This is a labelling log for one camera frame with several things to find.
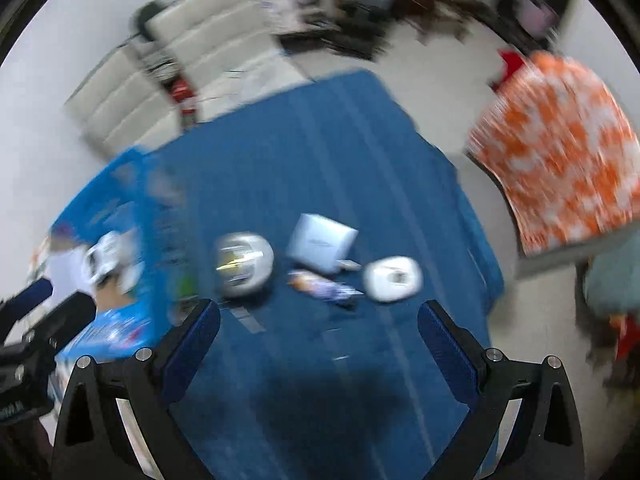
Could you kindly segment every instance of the floor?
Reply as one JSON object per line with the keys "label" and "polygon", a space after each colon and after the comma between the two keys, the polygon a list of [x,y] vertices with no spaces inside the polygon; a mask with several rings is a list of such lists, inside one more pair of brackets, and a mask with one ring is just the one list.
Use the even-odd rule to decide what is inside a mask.
{"label": "floor", "polygon": [[[337,70],[367,68],[386,84],[413,118],[417,130],[445,153],[460,152],[466,133],[494,94],[486,85],[502,66],[496,50],[505,43],[473,23],[465,43],[437,34],[426,44],[407,24],[388,35],[389,47],[376,63],[314,51],[294,56],[300,70],[321,78]],[[540,362],[558,355],[573,386],[582,426],[587,479],[597,479],[626,440],[640,410],[629,396],[609,397],[602,387],[607,367],[594,370],[585,360],[588,338],[575,325],[575,269],[572,266],[520,281],[489,316],[494,346],[512,359]],[[504,448],[517,403],[512,402],[500,428],[498,453]]]}

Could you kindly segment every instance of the screw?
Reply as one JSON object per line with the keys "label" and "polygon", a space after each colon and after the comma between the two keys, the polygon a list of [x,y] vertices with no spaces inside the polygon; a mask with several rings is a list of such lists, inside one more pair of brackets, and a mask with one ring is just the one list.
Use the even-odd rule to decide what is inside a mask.
{"label": "screw", "polygon": [[547,357],[546,363],[552,368],[560,368],[562,366],[562,361],[555,355],[550,355],[549,357]]}
{"label": "screw", "polygon": [[141,348],[136,352],[136,359],[138,361],[146,361],[151,357],[152,353],[153,352],[151,351],[151,348],[146,348],[146,347]]}
{"label": "screw", "polygon": [[16,381],[22,380],[22,378],[24,377],[24,365],[17,365],[17,367],[15,367],[14,377]]}
{"label": "screw", "polygon": [[78,368],[87,368],[90,363],[91,358],[88,355],[83,355],[78,359],[78,361],[76,361],[76,365],[78,365]]}
{"label": "screw", "polygon": [[493,361],[497,363],[498,361],[502,361],[504,354],[500,352],[497,348],[488,348],[486,350],[486,357],[489,361]]}

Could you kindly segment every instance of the blue tablecloth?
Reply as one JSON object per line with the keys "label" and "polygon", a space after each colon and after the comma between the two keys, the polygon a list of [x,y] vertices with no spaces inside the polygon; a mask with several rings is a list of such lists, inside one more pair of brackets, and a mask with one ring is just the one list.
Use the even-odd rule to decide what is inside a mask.
{"label": "blue tablecloth", "polygon": [[[256,232],[276,253],[270,293],[221,306],[220,334],[172,407],[203,462],[219,480],[421,478],[466,406],[420,339],[418,306],[436,298],[487,345],[502,287],[449,161],[364,71],[244,107],[158,154],[187,192],[203,296],[217,299],[220,235]],[[284,251],[300,213],[358,229],[361,264],[414,258],[423,289],[352,312],[292,290]],[[340,280],[362,290],[359,273]]]}

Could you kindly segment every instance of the white wall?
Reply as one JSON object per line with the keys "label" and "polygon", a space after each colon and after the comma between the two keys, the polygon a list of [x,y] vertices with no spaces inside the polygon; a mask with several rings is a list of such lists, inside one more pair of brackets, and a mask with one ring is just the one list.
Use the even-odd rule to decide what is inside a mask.
{"label": "white wall", "polygon": [[572,0],[558,50],[591,68],[609,87],[636,133],[640,132],[640,74],[620,40],[588,0]]}
{"label": "white wall", "polygon": [[32,249],[103,167],[62,105],[148,1],[49,0],[0,66],[0,298],[22,288]]}

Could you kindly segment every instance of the tile floor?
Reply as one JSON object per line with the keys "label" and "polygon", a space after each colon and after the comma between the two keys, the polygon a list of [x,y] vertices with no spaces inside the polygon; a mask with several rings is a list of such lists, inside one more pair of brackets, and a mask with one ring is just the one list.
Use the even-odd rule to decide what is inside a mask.
{"label": "tile floor", "polygon": [[[388,35],[386,54],[372,63],[314,51],[294,56],[312,78],[362,67],[375,72],[413,118],[417,130],[445,153],[462,150],[466,133],[494,94],[486,82],[500,70],[496,50],[504,42],[473,23],[465,43],[434,35],[423,45],[407,24]],[[494,345],[510,358],[540,362],[561,357],[573,385],[586,456],[588,480],[597,479],[638,420],[640,409],[628,396],[610,399],[602,387],[607,367],[593,370],[585,361],[588,339],[575,326],[575,269],[571,266],[520,281],[489,316]],[[517,405],[512,402],[500,430],[504,448]]]}

